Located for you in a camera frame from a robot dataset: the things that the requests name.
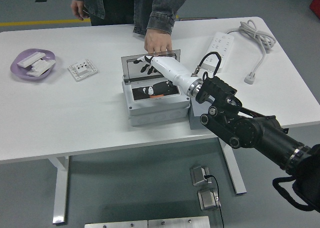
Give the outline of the person's right hand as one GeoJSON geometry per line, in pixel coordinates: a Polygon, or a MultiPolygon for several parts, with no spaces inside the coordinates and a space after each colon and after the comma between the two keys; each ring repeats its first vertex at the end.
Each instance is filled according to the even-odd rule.
{"type": "Polygon", "coordinates": [[[70,5],[72,14],[80,21],[90,17],[87,9],[85,8],[84,1],[72,0],[70,5]]]}

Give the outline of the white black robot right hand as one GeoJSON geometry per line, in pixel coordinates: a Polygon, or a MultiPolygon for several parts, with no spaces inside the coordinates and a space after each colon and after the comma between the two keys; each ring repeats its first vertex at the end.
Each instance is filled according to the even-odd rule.
{"type": "Polygon", "coordinates": [[[180,86],[180,89],[189,97],[195,97],[203,81],[192,73],[173,57],[165,56],[142,56],[134,60],[134,64],[147,62],[165,78],[172,81],[173,85],[180,86]]]}

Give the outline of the person's left hand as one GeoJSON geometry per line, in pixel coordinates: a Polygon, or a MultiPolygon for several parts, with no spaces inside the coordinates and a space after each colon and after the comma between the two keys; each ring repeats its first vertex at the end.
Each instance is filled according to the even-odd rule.
{"type": "Polygon", "coordinates": [[[168,32],[159,29],[147,29],[144,38],[144,49],[149,54],[171,51],[171,35],[168,32]]]}

